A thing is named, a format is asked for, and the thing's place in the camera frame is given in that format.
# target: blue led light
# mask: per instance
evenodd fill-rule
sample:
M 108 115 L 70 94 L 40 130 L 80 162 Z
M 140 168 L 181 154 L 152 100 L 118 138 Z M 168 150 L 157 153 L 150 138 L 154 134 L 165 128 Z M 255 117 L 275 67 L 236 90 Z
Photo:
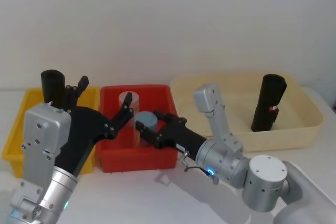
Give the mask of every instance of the blue led light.
M 213 171 L 213 170 L 211 170 L 211 169 L 208 169 L 208 170 L 207 170 L 207 172 L 208 172 L 208 173 L 210 173 L 210 175 L 212 175 L 212 176 L 214 176 L 214 175 L 215 175 L 214 171 Z
M 68 205 L 69 205 L 69 202 L 67 201 L 64 205 L 64 209 L 66 209 L 68 207 Z

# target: plastic bin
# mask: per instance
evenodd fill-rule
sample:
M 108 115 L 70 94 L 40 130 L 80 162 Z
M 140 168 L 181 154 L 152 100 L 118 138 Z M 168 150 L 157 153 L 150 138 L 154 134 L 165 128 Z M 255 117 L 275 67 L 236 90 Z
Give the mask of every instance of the plastic bin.
M 140 111 L 160 110 L 176 114 L 169 86 L 139 85 L 104 87 L 100 92 L 100 112 L 111 118 L 119 110 L 118 96 L 125 91 L 139 95 Z M 159 129 L 164 122 L 158 123 Z M 114 140 L 100 141 L 96 146 L 96 161 L 103 172 L 174 168 L 177 151 L 172 148 L 157 150 L 154 147 L 134 146 L 134 129 L 124 127 Z
M 279 114 L 271 131 L 253 132 L 253 121 L 262 77 L 269 72 L 238 72 L 177 77 L 171 90 L 179 116 L 187 118 L 187 127 L 204 137 L 211 137 L 210 125 L 199 113 L 193 92 L 206 83 L 218 83 L 226 105 L 231 131 L 243 143 L 245 152 L 308 147 L 316 138 L 323 115 L 297 82 L 280 73 L 287 89 L 279 104 Z
M 83 94 L 80 96 L 78 105 L 98 110 L 100 94 L 99 90 L 100 89 L 97 87 L 88 87 L 86 91 L 83 92 Z M 23 174 L 24 154 L 20 146 L 21 143 L 24 142 L 23 129 L 25 112 L 43 101 L 42 88 L 33 88 L 27 90 L 2 152 L 3 159 L 10 162 L 13 173 L 18 178 L 22 177 Z M 95 150 L 93 149 L 84 167 L 82 168 L 82 174 L 93 172 L 93 168 L 95 166 L 94 151 Z

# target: beige bin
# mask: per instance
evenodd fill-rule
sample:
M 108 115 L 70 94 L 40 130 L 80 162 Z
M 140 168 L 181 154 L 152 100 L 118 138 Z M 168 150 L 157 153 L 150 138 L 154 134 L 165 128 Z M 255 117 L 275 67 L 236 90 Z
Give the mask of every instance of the beige bin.
M 217 73 L 177 77 L 171 82 L 176 110 L 187 118 L 187 127 L 204 137 L 212 132 L 206 117 L 199 113 L 193 92 L 206 83 L 218 83 L 229 126 L 243 143 L 245 152 L 308 147 L 316 138 L 323 115 L 296 81 L 286 74 L 287 89 L 271 131 L 253 132 L 251 124 L 258 103 L 262 78 L 267 72 Z

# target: yellow bin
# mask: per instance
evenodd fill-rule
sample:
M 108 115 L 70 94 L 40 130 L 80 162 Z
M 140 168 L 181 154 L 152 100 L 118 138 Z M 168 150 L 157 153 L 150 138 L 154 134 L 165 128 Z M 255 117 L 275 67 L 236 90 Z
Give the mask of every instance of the yellow bin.
M 98 87 L 88 87 L 80 96 L 78 105 L 98 110 L 99 100 L 100 89 Z M 23 174 L 24 154 L 21 149 L 21 144 L 24 142 L 23 129 L 25 112 L 41 102 L 44 102 L 42 88 L 33 88 L 27 90 L 2 152 L 2 158 L 10 162 L 14 175 L 18 178 L 21 178 Z M 95 149 L 92 150 L 88 160 L 84 164 L 81 174 L 93 172 L 93 168 L 95 166 L 94 152 Z

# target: green led light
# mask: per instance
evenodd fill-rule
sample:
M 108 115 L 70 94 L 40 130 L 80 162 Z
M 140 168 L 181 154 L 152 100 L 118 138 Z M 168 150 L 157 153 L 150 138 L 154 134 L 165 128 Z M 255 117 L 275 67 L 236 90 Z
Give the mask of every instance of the green led light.
M 68 207 L 68 205 L 69 205 L 69 202 L 67 201 L 64 205 L 64 209 L 66 209 Z

